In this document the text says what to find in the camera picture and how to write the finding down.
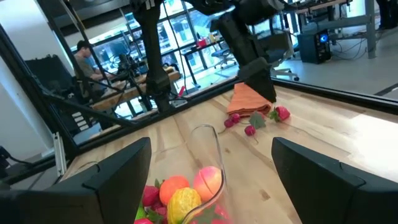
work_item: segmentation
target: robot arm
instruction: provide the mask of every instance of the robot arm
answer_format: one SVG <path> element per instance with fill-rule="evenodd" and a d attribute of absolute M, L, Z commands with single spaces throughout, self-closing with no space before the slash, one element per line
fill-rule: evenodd
<path fill-rule="evenodd" d="M 219 30 L 239 63 L 238 77 L 269 101 L 276 101 L 275 90 L 269 75 L 269 66 L 264 59 L 265 52 L 247 25 L 254 25 L 271 18 L 284 8 L 283 0 L 184 0 L 203 14 L 210 15 L 224 11 L 212 21 L 212 30 Z M 149 72 L 147 94 L 154 97 L 160 112 L 170 108 L 170 80 L 162 68 L 157 22 L 163 0 L 131 0 L 131 8 L 142 28 L 142 38 L 147 52 Z"/>

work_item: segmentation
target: office chair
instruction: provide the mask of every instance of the office chair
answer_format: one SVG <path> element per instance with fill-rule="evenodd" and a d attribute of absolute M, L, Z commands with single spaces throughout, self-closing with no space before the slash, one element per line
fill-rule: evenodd
<path fill-rule="evenodd" d="M 226 42 L 220 43 L 221 45 L 221 50 L 216 50 L 216 52 L 213 52 L 211 54 L 212 57 L 218 58 L 220 61 L 214 65 L 214 68 L 217 68 L 217 65 L 220 65 L 221 69 L 223 69 L 223 65 L 227 65 L 228 62 L 234 62 L 234 65 L 236 65 L 236 61 L 234 57 L 232 56 L 231 51 L 229 50 L 228 45 Z"/>
<path fill-rule="evenodd" d="M 261 46 L 265 48 L 268 58 L 267 61 L 271 64 L 271 76 L 275 78 L 289 77 L 294 81 L 299 81 L 300 78 L 296 73 L 292 73 L 291 69 L 275 69 L 284 60 L 294 55 L 292 40 L 290 33 L 282 32 L 280 34 L 269 35 L 260 39 Z"/>

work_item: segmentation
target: computer tower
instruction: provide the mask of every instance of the computer tower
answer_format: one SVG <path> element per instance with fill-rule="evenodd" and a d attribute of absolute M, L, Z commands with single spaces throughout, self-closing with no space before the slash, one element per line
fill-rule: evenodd
<path fill-rule="evenodd" d="M 302 62 L 319 64 L 331 58 L 328 31 L 310 31 L 297 35 Z"/>

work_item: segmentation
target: orange napkin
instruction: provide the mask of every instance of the orange napkin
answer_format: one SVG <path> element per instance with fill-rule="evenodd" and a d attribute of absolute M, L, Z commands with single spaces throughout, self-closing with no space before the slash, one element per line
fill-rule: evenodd
<path fill-rule="evenodd" d="M 234 86 L 234 95 L 226 112 L 231 115 L 237 113 L 241 117 L 250 116 L 253 112 L 259 111 L 267 114 L 272 103 L 244 83 L 237 83 Z"/>

